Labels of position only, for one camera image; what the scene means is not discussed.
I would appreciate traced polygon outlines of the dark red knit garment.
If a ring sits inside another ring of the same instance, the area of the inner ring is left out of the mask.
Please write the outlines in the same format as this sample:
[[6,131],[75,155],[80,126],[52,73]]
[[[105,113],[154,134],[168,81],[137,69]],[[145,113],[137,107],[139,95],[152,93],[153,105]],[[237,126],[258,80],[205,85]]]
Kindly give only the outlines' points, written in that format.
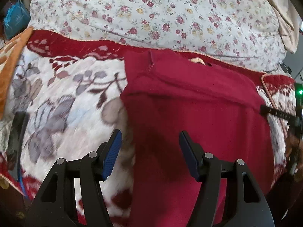
[[130,226],[186,226],[200,185],[181,152],[181,131],[219,159],[243,159],[263,193],[270,191],[270,127],[248,77],[170,50],[129,51],[124,63],[121,99],[135,145]]

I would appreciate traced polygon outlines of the black power adapter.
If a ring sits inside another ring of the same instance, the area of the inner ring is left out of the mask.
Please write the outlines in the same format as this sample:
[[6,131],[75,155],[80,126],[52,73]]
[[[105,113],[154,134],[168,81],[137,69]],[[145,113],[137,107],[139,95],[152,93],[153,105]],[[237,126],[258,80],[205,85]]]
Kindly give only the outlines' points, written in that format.
[[287,66],[285,63],[281,63],[280,64],[282,70],[284,71],[284,73],[288,73],[288,74],[292,74],[292,70],[289,66]]

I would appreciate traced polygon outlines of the beige curtain fabric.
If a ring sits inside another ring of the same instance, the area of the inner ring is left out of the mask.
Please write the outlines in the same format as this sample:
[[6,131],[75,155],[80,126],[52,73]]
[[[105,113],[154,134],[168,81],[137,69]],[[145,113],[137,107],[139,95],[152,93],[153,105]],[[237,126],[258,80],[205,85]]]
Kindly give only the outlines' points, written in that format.
[[290,0],[267,0],[279,21],[279,33],[284,47],[295,54],[299,43],[302,19]]

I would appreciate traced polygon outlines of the red white floral plush blanket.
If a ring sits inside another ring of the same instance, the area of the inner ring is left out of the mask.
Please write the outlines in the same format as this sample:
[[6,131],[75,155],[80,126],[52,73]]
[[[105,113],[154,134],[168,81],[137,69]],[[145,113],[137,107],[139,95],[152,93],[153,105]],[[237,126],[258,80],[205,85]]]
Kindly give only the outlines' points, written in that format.
[[[26,39],[7,87],[1,120],[1,177],[33,199],[57,158],[78,159],[120,129],[122,151],[101,188],[114,226],[127,226],[135,157],[120,100],[127,85],[124,54],[145,48],[109,40],[73,40],[48,30],[35,30]],[[16,112],[29,114],[20,179],[10,171],[13,152],[8,147]]]

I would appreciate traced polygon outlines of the white rose print quilt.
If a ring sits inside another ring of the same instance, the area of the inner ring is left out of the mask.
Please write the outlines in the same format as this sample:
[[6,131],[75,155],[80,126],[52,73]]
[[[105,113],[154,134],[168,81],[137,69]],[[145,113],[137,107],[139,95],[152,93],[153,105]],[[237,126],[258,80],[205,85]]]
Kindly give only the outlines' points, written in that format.
[[281,72],[286,50],[267,0],[32,0],[30,25],[79,40],[196,51]]

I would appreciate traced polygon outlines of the orange white plush blanket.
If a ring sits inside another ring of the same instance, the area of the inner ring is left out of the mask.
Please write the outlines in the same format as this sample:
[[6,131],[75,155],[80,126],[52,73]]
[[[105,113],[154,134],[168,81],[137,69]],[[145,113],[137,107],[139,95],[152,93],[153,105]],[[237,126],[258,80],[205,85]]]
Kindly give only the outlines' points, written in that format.
[[8,90],[15,67],[32,32],[33,26],[30,26],[20,34],[10,39],[1,49],[1,119],[4,115]]

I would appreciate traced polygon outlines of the blue plastic bag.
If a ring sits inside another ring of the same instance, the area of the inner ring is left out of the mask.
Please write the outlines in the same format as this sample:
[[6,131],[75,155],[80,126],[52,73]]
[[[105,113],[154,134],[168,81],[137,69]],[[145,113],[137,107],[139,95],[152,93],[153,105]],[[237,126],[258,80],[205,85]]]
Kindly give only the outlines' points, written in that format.
[[10,40],[26,29],[30,22],[30,13],[21,0],[9,0],[4,6],[4,34]]

